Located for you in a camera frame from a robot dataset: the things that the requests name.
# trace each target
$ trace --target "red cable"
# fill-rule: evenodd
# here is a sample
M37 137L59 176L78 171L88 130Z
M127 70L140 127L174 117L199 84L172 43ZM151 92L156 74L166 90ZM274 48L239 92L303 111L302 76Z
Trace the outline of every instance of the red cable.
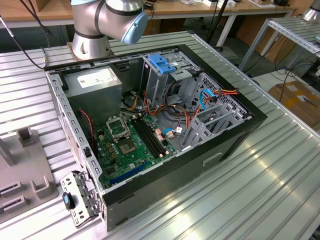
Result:
M88 120L89 122L89 125L90 125L90 131L91 131L91 140L92 140L92 148L94 147L94 131L93 131L93 128L92 128L92 124L91 124L91 120L90 118L88 117L88 115L81 109L79 109L79 111L86 117L86 119Z

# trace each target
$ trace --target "slotted aluminum surface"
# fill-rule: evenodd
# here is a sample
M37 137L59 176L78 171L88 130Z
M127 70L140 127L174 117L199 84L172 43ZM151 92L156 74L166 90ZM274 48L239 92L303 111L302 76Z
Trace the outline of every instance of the slotted aluminum surface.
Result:
M309 52L319 55L320 43L316 37L320 36L320 23L307 22L300 17L280 17L270 19L268 25Z
M143 37L135 45L110 44L116 54L186 44L268 118L229 159L109 233L99 218L76 229L59 196L1 224L0 236L13 240L308 239L320 224L316 133L298 124L294 115L273 103L272 97L196 35L168 33ZM73 61L67 47L46 51L50 64ZM32 58L42 58L40 50L29 52ZM0 136L27 125L37 129L58 185L77 165L45 75L24 61L21 52L0 54L0 60Z

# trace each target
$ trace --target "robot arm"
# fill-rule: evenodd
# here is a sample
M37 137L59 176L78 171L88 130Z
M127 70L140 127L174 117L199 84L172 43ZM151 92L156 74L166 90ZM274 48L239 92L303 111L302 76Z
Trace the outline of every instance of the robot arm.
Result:
M148 23L142 0L72 0L71 5L75 28L72 50L82 60L108 56L107 36L135 44Z
M320 19L320 0L314 0L302 17L308 22L317 23Z

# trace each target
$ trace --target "blue plastic clip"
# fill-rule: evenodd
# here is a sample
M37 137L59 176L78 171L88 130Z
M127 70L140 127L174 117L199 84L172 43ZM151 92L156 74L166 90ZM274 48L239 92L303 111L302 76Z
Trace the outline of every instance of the blue plastic clip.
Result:
M177 70L175 67L171 66L160 54L149 55L148 58L150 62L159 69L161 74L168 74Z

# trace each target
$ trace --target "green circuit board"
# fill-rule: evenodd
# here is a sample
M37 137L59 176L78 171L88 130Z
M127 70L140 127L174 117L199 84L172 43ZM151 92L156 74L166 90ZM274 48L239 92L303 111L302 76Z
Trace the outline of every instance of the green circuit board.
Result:
M143 116L142 119L150 129L155 130L157 128L149 115ZM168 153L164 154L163 157L155 158L136 131L131 120L126 120L126 124L131 133L130 138L121 138L118 143L114 142L107 125L94 131L95 139L98 142L98 162L102 168L99 181L104 188L110 188L119 177L123 179L132 177L138 172L148 169L176 154L175 149L169 142L164 145L158 141ZM117 134L123 132L124 127L121 124L113 124L111 129L113 134Z

